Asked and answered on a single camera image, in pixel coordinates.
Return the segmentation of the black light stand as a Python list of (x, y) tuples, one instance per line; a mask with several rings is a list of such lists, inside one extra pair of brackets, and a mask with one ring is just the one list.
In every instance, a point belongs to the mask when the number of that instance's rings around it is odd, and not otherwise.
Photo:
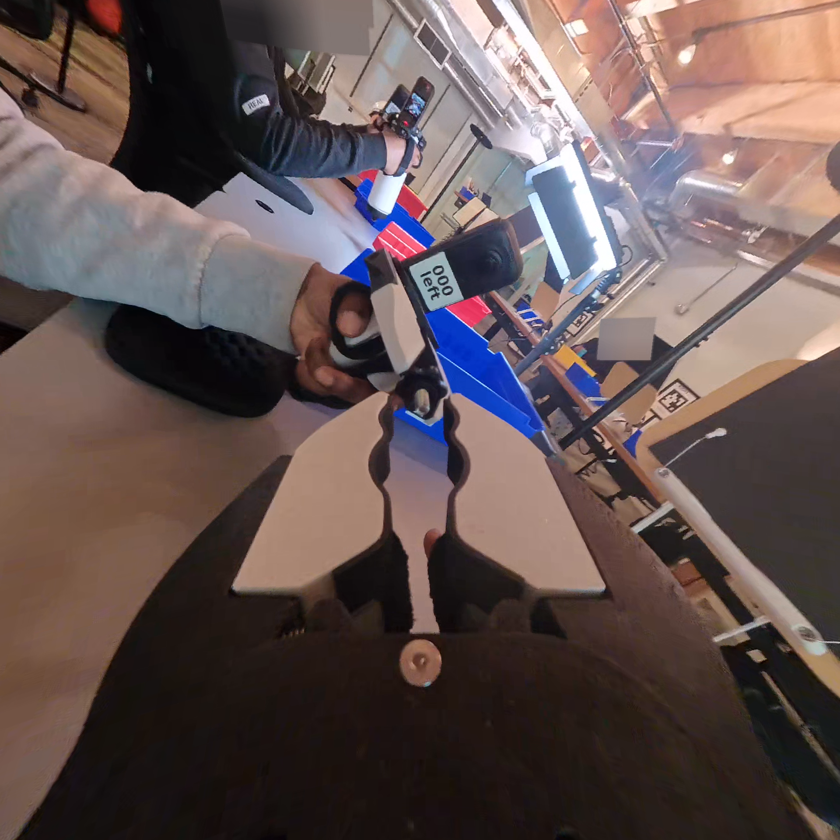
[(628, 245), (622, 247), (623, 261), (617, 268), (603, 272), (591, 285), (591, 289), (579, 296), (575, 306), (562, 317), (560, 323), (545, 333), (536, 345), (529, 351), (522, 361), (513, 368), (514, 374), (523, 375), (533, 364), (544, 355), (552, 355), (564, 343), (564, 335), (569, 327), (583, 317), (585, 321), (604, 308), (606, 303), (613, 300), (613, 289), (623, 279), (624, 268), (634, 257), (634, 252)]

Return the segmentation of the long wooden desk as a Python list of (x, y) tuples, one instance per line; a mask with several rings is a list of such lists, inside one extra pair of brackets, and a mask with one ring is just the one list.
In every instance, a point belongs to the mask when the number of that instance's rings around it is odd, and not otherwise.
[[(492, 291), (482, 297), (497, 325), (510, 340), (524, 341), (528, 350), (534, 349), (539, 343), (539, 336), (522, 319), (501, 295)], [(594, 407), (587, 402), (585, 395), (569, 380), (562, 364), (552, 355), (543, 355), (538, 360), (539, 369), (545, 369), (551, 376), (551, 381), (561, 389), (562, 396), (558, 406), (571, 424), (571, 432), (577, 432), (584, 420), (594, 414)], [(627, 494), (645, 499), (653, 509), (658, 508), (664, 499), (659, 495), (653, 481), (645, 474), (635, 456), (625, 446), (625, 440), (611, 428), (610, 421), (601, 421), (592, 430), (585, 432), (582, 438), (590, 447), (591, 460), (584, 465), (588, 469), (594, 463), (604, 464), (605, 467), (623, 465), (619, 468), (616, 483)]]

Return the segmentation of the person's left hand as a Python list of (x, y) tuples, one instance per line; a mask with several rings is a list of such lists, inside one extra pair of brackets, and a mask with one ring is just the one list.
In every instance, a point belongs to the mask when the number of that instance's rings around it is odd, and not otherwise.
[(293, 395), (303, 402), (343, 407), (360, 403), (375, 388), (365, 379), (342, 371), (330, 354), (333, 297), (349, 278), (311, 266), (290, 318), (290, 336), (297, 354)]

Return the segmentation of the wall vent grille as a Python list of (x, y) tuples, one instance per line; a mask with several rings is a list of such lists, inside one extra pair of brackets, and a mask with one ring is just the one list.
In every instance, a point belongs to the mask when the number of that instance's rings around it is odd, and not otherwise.
[(415, 27), (413, 38), (438, 69), (446, 66), (452, 55), (451, 49), (425, 18)]

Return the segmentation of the black stand pole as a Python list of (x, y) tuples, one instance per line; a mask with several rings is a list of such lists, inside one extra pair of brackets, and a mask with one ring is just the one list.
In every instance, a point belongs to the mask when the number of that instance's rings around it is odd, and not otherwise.
[(717, 311), (694, 332), (679, 342), (671, 351), (662, 356), (656, 364), (646, 370), (645, 373), (638, 376), (638, 378), (631, 381), (614, 397), (607, 400), (601, 408), (583, 421), (576, 430), (564, 436), (559, 443), (560, 449), (565, 450), (569, 448), (573, 443), (594, 430), (610, 414), (641, 392), (648, 384), (652, 384), (653, 380), (658, 378), (661, 371), (673, 366), (690, 351), (708, 340), (715, 331), (718, 331), (720, 327), (733, 319), (740, 311), (761, 297), (762, 294), (771, 289), (781, 279), (790, 275), (794, 269), (799, 267), (808, 258), (814, 256), (820, 249), (828, 245), (838, 233), (839, 216), (836, 215), (813, 235), (794, 248), (789, 255), (772, 265), (750, 287), (737, 295), (727, 306)]

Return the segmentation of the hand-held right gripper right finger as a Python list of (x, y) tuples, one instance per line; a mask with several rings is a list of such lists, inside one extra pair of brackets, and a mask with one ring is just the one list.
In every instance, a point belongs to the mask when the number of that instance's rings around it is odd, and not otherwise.
[(597, 597), (606, 583), (532, 441), (467, 396), (444, 405), (447, 531), (537, 595)]

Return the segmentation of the blue plastic bin with tag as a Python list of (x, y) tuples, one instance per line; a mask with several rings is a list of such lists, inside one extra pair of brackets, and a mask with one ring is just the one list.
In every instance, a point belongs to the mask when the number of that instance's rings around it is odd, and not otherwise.
[(423, 296), (430, 310), (427, 320), (437, 342), (437, 356), (451, 391), (467, 396), (523, 433), (544, 454), (553, 455), (555, 445), (547, 428), (508, 360), (501, 352), (490, 350), (488, 340), (455, 312), (457, 305), (489, 290), (480, 278), (480, 268), (458, 257), (453, 249), (445, 254), (442, 245), (411, 258), (408, 266), (423, 274), (430, 270), (440, 286), (439, 293), (423, 289)]

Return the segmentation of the white board stand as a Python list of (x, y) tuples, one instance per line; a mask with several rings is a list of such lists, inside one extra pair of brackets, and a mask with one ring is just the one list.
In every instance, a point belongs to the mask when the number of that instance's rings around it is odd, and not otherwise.
[(715, 428), (696, 438), (676, 456), (667, 459), (664, 465), (649, 450), (656, 441), (655, 429), (651, 427), (640, 435), (636, 446), (637, 462), (664, 502), (646, 518), (634, 524), (633, 530), (641, 533), (667, 516), (681, 517), (723, 565), (727, 574), (738, 582), (738, 592), (747, 595), (749, 601), (759, 608), (759, 619), (772, 625), (814, 677), (835, 697), (839, 697), (838, 641), (824, 638), (814, 622), (767, 574), (748, 559), (684, 481), (676, 476), (677, 461), (701, 444), (726, 435), (725, 428)]

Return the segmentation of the white bottle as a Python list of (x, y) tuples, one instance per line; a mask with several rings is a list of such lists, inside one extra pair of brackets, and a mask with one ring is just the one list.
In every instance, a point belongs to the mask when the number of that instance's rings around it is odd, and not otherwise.
[(366, 199), (367, 213), (375, 222), (391, 215), (406, 178), (405, 172), (389, 176), (383, 170), (380, 171), (382, 175), (375, 177), (371, 193)]

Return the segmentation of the person's left forearm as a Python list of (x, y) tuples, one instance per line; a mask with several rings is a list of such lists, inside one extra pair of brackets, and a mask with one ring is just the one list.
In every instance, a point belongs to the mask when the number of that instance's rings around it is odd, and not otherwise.
[(1, 97), (1, 270), (18, 284), (113, 301), (191, 328), (308, 345), (301, 292), (316, 265), (241, 227), (145, 193), (64, 149)]

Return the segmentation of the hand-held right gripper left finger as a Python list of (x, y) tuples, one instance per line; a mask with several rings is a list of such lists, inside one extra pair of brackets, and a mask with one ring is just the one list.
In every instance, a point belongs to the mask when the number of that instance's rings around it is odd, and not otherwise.
[(339, 569), (392, 530), (391, 397), (377, 393), (297, 447), (232, 583), (237, 595), (330, 597)]

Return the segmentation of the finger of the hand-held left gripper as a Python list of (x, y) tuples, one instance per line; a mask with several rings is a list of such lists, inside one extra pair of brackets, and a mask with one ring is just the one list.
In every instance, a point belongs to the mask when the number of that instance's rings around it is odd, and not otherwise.
[(372, 278), (371, 304), (393, 371), (406, 375), (417, 367), (427, 350), (412, 299), (400, 280)]

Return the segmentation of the silver ceiling duct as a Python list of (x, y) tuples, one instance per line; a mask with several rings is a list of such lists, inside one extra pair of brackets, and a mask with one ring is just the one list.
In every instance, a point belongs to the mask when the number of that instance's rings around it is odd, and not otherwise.
[(484, 130), (515, 133), (547, 124), (560, 136), (595, 133), (517, 2), (388, 2), (414, 32), (426, 19), (451, 49), (441, 70)]

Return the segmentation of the black tripod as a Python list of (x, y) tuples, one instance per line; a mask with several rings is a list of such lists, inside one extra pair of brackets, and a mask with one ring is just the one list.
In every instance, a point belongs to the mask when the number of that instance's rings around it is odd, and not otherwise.
[(33, 71), (18, 69), (5, 58), (1, 58), (2, 71), (24, 83), (24, 88), (19, 96), (14, 95), (4, 84), (2, 84), (2, 89), (17, 104), (29, 109), (37, 110), (39, 108), (39, 94), (43, 94), (64, 108), (78, 113), (86, 113), (88, 105), (68, 87), (73, 39), (80, 14), (85, 8), (84, 2), (2, 1), (1, 23), (2, 26), (14, 29), (30, 39), (48, 41), (53, 32), (56, 6), (58, 5), (63, 6), (66, 10), (66, 24), (62, 50), (59, 55), (57, 79), (54, 81), (43, 80)]

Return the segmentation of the fiducial tag sign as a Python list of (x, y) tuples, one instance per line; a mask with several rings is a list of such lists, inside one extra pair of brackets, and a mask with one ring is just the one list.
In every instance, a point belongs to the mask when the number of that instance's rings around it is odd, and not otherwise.
[(681, 408), (694, 403), (700, 396), (682, 379), (675, 378), (658, 391), (650, 412), (658, 419), (677, 413)]

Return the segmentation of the studio light panel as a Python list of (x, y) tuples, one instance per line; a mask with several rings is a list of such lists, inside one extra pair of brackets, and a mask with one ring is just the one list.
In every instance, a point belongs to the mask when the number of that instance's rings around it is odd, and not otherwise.
[(623, 245), (578, 140), (527, 170), (524, 181), (563, 289), (580, 295), (593, 282), (621, 268)]

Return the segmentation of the black floor lamp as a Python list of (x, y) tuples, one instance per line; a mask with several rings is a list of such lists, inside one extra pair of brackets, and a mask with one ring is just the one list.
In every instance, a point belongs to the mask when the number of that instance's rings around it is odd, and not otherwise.
[(469, 166), (467, 171), (467, 178), (465, 180), (465, 187), (473, 196), (480, 196), (482, 194), (482, 188), (476, 182), (475, 171), (477, 165), (480, 163), (480, 157), (483, 154), (483, 151), (492, 151), (494, 146), (490, 139), (487, 137), (487, 134), (484, 132), (483, 129), (480, 128), (479, 125), (471, 123), (469, 129), (475, 141), (473, 143), (472, 150), (470, 151), (469, 158), (467, 160)]

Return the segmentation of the grey desk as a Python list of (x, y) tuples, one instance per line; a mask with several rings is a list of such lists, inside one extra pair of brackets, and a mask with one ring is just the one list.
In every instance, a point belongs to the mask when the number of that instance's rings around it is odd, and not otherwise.
[(2, 837), (525, 837), (531, 664), (410, 637), (393, 526), (330, 597), (232, 583), (282, 474), (204, 529), (197, 477), (75, 457), (2, 526)]

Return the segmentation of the round silver duct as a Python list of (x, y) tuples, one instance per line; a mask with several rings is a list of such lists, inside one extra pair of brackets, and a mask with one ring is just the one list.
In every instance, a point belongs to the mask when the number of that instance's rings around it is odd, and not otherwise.
[(681, 175), (668, 197), (667, 207), (673, 213), (686, 213), (692, 203), (737, 207), (740, 196), (747, 186), (707, 170), (693, 170)]

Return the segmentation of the red plastic bin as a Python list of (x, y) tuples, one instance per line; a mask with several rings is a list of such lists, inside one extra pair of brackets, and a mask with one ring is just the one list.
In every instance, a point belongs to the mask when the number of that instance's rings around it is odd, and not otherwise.
[[(395, 259), (417, 256), (427, 249), (425, 245), (394, 222), (390, 222), (374, 238), (372, 248), (373, 250), (383, 249)], [(487, 304), (477, 297), (459, 301), (447, 307), (447, 311), (471, 329), (490, 315)]]
[[(371, 193), (372, 185), (375, 182), (375, 177), (378, 175), (382, 175), (381, 171), (377, 170), (368, 170), (360, 173), (358, 175), (359, 183), (355, 188), (355, 192), (357, 196), (363, 196), (364, 201), (366, 201), (367, 196)], [(419, 221), (423, 215), (427, 212), (427, 206), (424, 202), (419, 198), (417, 194), (415, 194), (414, 190), (408, 184), (409, 181), (413, 179), (413, 175), (410, 175), (406, 178), (404, 185), (401, 188), (400, 194), (396, 199), (395, 204), (401, 207), (406, 213), (414, 218), (416, 221)]]

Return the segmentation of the black wrist rest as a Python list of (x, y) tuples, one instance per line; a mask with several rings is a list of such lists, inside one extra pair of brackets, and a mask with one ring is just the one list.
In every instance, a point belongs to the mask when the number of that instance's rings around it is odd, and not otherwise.
[(242, 154), (235, 153), (239, 169), (253, 182), (265, 188), (285, 203), (295, 207), (306, 215), (314, 214), (312, 201), (300, 187), (282, 175), (274, 175)]
[(219, 328), (190, 329), (152, 311), (119, 305), (104, 349), (135, 379), (229, 417), (267, 415), (286, 392), (296, 359)]

